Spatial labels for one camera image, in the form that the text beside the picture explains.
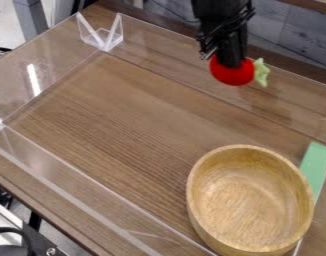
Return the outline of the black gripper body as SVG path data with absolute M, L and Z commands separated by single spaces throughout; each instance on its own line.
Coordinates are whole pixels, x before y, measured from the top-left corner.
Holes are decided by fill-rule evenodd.
M 200 56 L 208 59 L 215 55 L 218 45 L 226 43 L 228 60 L 228 36 L 242 26 L 247 27 L 249 20 L 255 14 L 253 1 L 191 0 L 191 5 L 200 22 L 196 33 Z

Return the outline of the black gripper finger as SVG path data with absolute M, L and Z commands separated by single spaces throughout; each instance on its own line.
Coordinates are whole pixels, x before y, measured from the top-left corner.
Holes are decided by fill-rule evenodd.
M 227 44 L 226 43 L 220 43 L 218 45 L 215 55 L 216 55 L 218 62 L 222 65 L 227 65 Z
M 240 66 L 242 61 L 247 55 L 247 27 L 242 26 L 228 36 L 228 60 L 227 66 L 236 68 Z

